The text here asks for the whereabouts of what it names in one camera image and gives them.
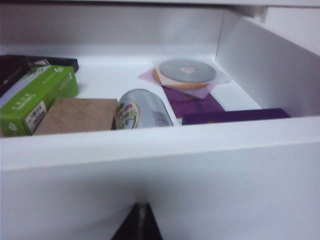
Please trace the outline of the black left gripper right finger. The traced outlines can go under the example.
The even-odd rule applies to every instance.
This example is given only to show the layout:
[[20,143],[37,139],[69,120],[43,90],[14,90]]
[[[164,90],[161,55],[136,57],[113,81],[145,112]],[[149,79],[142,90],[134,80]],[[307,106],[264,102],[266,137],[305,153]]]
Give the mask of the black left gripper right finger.
[[149,203],[144,207],[143,219],[143,239],[144,240],[162,240],[162,235],[159,230],[157,221],[153,214],[152,208]]

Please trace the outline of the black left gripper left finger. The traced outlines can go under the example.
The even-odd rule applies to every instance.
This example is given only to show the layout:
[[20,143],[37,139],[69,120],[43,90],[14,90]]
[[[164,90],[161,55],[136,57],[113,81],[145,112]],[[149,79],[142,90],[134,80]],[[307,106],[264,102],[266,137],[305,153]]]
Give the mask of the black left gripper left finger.
[[117,229],[112,240],[143,239],[143,205],[136,203]]

